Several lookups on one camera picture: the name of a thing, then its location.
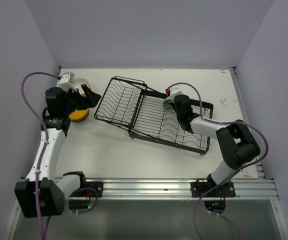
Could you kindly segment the white blue leaf bowl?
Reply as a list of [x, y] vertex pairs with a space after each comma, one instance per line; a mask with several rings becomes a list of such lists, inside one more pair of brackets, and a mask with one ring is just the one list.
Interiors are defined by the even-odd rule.
[[76, 90], [78, 90], [78, 92], [82, 95], [83, 94], [83, 89], [81, 87], [82, 84], [86, 84], [90, 87], [90, 83], [88, 82], [88, 80], [84, 79], [84, 78], [75, 78], [74, 79], [74, 88]]

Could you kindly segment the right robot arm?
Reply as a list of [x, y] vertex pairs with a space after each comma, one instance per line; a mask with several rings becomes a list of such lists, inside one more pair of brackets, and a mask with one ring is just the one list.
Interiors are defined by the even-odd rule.
[[210, 118], [194, 113], [191, 100], [184, 94], [172, 97], [171, 106], [184, 131], [218, 141], [223, 160], [207, 177], [206, 190], [211, 196], [222, 193], [228, 177], [260, 155], [257, 141], [242, 120], [215, 123]]

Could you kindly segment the dark green rim bowl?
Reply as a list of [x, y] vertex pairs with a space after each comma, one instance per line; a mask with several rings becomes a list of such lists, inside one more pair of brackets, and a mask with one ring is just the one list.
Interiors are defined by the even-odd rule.
[[167, 97], [166, 99], [164, 99], [163, 103], [163, 108], [169, 112], [175, 112], [175, 109], [174, 109], [174, 104], [171, 100], [171, 98]]

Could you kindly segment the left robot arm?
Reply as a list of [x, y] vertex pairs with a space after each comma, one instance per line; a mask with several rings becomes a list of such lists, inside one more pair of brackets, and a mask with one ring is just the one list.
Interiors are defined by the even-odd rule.
[[60, 87], [45, 92], [47, 107], [42, 113], [39, 149], [30, 172], [14, 187], [26, 218], [61, 215], [66, 199], [73, 193], [83, 196], [88, 190], [82, 171], [67, 172], [55, 182], [55, 169], [71, 123], [70, 115], [76, 110], [96, 107], [101, 99], [101, 95], [94, 93], [88, 85], [81, 85], [81, 89], [83, 93], [72, 89], [65, 91]]

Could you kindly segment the orange yellow bowl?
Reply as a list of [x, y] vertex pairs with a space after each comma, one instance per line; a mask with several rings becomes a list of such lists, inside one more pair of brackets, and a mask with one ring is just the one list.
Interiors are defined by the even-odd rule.
[[69, 115], [69, 119], [72, 122], [79, 123], [79, 122], [86, 120], [88, 116], [89, 116], [89, 109], [76, 110], [72, 114]]

